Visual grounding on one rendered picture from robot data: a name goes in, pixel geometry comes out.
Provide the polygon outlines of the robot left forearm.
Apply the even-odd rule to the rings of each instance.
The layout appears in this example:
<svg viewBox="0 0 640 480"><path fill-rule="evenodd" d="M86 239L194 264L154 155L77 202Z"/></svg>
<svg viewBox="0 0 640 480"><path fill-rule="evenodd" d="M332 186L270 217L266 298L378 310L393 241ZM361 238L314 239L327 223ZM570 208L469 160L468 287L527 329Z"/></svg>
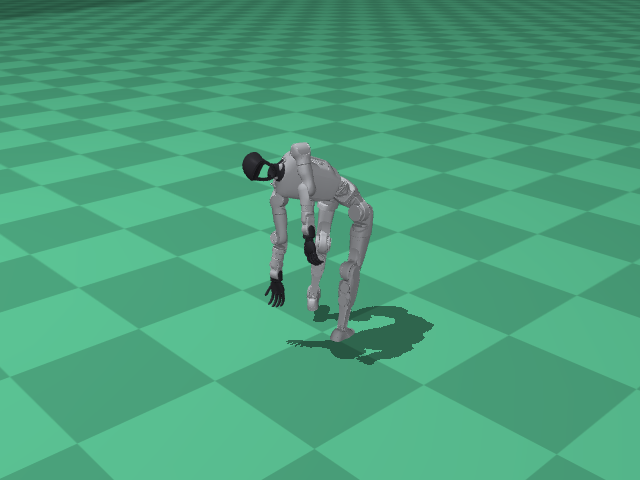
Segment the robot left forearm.
<svg viewBox="0 0 640 480"><path fill-rule="evenodd" d="M305 184L300 184L298 187L298 194L301 205L301 222L302 222L302 233L306 236L309 235L308 227L310 225L314 226L315 232L315 218L314 218L314 205L315 200L309 198L308 188Z"/></svg>

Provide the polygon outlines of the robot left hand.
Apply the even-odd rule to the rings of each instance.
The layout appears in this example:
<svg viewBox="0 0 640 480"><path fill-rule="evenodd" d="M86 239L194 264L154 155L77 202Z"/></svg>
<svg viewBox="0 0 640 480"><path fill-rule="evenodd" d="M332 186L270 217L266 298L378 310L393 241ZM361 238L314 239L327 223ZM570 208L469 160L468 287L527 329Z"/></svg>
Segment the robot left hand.
<svg viewBox="0 0 640 480"><path fill-rule="evenodd" d="M313 238L316 237L314 226L310 225L308 227L308 233L309 233L308 236L303 234L303 238L305 239L304 253L307 256L308 262L311 263L311 264L314 264L315 266L317 266L317 265L320 265L320 264L324 263L324 261L321 261L318 258L317 253L316 253L316 246L315 246L315 243L313 241Z"/></svg>

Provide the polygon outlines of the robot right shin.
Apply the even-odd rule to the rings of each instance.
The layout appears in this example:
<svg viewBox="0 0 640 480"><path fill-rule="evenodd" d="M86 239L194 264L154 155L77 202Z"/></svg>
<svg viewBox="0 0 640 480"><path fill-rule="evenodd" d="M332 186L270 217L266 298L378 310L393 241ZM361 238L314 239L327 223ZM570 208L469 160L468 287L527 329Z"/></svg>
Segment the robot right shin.
<svg viewBox="0 0 640 480"><path fill-rule="evenodd" d="M337 328L347 331L351 308L354 305L360 281L360 268L353 265L349 272L349 280L340 280L338 289L339 316Z"/></svg>

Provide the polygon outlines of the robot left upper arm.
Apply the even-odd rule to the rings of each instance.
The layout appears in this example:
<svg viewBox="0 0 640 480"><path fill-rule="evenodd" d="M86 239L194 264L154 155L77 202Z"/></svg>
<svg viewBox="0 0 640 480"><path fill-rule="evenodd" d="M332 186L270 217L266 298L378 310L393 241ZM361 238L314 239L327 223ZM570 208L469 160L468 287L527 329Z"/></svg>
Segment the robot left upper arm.
<svg viewBox="0 0 640 480"><path fill-rule="evenodd" d="M309 144L306 142L292 144L290 154L296 160L298 174L302 179L301 184L307 186L309 197L313 196L316 193L316 186L313 179Z"/></svg>

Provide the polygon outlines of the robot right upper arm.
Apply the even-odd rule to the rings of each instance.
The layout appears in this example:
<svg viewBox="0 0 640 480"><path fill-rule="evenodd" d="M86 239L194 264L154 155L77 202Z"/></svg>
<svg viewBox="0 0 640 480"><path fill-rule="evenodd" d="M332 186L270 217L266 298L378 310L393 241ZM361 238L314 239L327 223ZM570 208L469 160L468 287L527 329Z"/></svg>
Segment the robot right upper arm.
<svg viewBox="0 0 640 480"><path fill-rule="evenodd" d="M280 196L273 190L270 197L270 205L272 207L273 221L276 230L271 233L270 240L274 245L285 244L287 242L287 214L285 205L288 204L289 198Z"/></svg>

